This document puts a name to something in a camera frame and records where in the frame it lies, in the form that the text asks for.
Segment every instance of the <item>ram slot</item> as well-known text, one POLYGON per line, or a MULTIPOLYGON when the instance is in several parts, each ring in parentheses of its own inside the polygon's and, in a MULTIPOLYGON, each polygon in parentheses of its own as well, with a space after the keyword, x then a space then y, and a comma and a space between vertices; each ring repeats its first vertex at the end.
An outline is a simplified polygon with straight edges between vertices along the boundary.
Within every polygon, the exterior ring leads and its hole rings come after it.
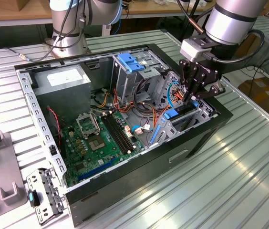
POLYGON ((102 122, 124 155, 133 150, 133 147, 126 138, 124 132, 112 116, 102 117, 102 122))

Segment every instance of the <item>metal case frame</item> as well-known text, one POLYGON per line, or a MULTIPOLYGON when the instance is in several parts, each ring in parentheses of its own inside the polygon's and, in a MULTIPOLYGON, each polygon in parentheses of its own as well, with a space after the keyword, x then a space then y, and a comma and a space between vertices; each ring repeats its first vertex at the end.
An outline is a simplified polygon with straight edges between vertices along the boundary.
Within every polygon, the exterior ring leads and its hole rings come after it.
MULTIPOLYGON (((148 48, 153 51, 165 64, 170 66, 174 72, 179 73, 178 64, 155 44, 129 47, 123 50, 136 51, 143 48, 148 48)), ((21 83, 21 85, 24 93, 26 94, 26 99, 29 100, 27 103, 30 111, 35 112, 36 110, 36 106, 32 106, 36 97, 31 91, 31 86, 27 83, 31 72, 40 68, 48 70, 52 67, 60 67, 65 64, 76 64, 84 61, 85 59, 92 60, 102 53, 106 53, 104 56, 109 56, 109 53, 118 54, 123 50, 119 49, 111 52, 106 51, 86 56, 75 56, 71 58, 15 66, 19 81, 26 81, 21 83)), ((209 138, 233 116, 233 114, 215 98, 208 98, 204 101, 213 107, 219 115, 211 118, 211 120, 203 123, 202 125, 192 128, 188 132, 166 142, 165 144, 149 148, 146 153, 132 158, 127 162, 125 161, 123 163, 124 166, 116 167, 108 172, 102 173, 100 176, 92 177, 87 181, 82 182, 83 184, 78 184, 72 189, 67 188, 65 196, 68 200, 74 226, 78 226, 93 215, 111 206, 176 166, 186 158, 192 156, 195 152, 201 149, 209 138)), ((44 119, 42 113, 33 115, 33 117, 36 117, 33 119, 34 123, 38 125, 40 125, 40 122, 38 121, 39 118, 44 119)), ((48 139, 49 135, 46 137, 47 129, 44 130, 45 133, 42 135, 44 147, 48 151, 48 155, 52 157, 55 171, 61 175, 65 172, 66 167, 59 153, 56 153, 55 155, 50 154, 49 146, 51 144, 55 145, 55 143, 53 139, 48 139)))

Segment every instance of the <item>motherboard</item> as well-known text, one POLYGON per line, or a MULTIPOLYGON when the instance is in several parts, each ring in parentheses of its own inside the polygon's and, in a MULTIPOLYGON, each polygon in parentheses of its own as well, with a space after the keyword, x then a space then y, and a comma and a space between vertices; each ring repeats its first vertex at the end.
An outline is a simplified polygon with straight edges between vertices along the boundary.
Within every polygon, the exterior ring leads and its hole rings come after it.
POLYGON ((90 115, 62 129, 68 187, 144 151, 134 135, 127 135, 128 126, 119 112, 90 115))

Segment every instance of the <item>blue cable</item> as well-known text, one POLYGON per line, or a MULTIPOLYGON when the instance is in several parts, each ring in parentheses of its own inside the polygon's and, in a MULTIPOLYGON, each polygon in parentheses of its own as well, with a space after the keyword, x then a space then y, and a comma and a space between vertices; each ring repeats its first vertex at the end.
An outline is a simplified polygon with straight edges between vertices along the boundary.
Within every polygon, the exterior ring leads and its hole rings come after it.
POLYGON ((119 20, 119 27, 117 28, 117 30, 115 31, 114 35, 116 35, 116 33, 120 30, 120 26, 121 26, 121 18, 119 20))
POLYGON ((131 128, 131 131, 133 132, 133 131, 135 131, 137 128, 140 128, 140 126, 139 126, 139 125, 134 125, 133 128, 131 128))
POLYGON ((171 101, 171 99, 170 99, 170 96, 169 96, 169 94, 170 94, 170 89, 171 89, 171 87, 172 87, 172 85, 173 84, 177 84, 178 82, 172 82, 169 86, 168 86, 168 89, 167 89, 167 100, 168 100, 168 103, 170 104, 170 106, 173 108, 174 106, 173 106, 173 103, 172 103, 172 101, 171 101))

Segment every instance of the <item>wooden shelf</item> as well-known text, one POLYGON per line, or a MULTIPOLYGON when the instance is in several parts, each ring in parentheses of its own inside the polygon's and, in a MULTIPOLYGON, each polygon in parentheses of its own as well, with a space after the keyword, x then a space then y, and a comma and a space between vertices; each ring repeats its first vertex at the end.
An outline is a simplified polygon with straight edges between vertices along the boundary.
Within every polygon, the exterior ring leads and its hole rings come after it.
POLYGON ((48 19, 51 17, 51 9, 47 0, 30 0, 21 11, 0 9, 0 21, 48 19))
MULTIPOLYGON (((205 11, 212 7, 215 1, 208 3, 205 8, 198 8, 197 11, 205 11)), ((161 14, 161 13, 180 13, 179 6, 175 3, 159 5, 153 0, 147 2, 132 1, 129 4, 129 14, 161 14)), ((7 20, 30 20, 30 19, 50 19, 51 9, 48 0, 30 0, 21 11, 0 9, 0 21, 7 20)))

